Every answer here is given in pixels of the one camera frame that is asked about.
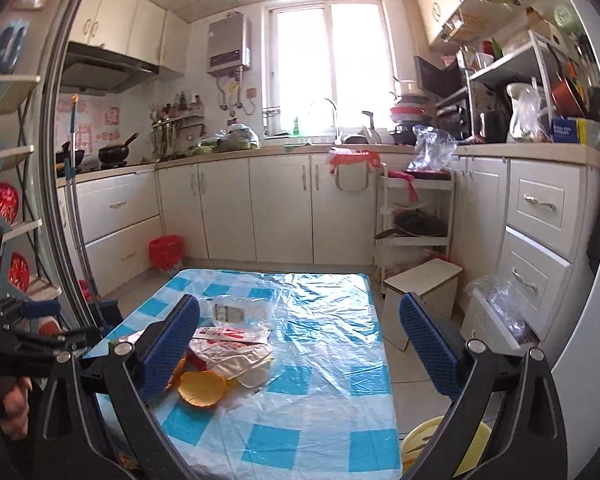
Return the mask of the person's left hand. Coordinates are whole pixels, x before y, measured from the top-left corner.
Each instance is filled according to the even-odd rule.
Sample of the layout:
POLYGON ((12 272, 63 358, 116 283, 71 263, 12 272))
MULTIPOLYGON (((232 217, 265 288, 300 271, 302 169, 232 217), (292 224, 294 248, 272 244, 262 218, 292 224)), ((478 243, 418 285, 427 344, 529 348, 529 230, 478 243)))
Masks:
POLYGON ((32 381, 28 377, 20 377, 9 390, 0 389, 0 402, 4 409, 0 429, 11 440, 23 440, 28 434, 28 394, 31 391, 32 381))

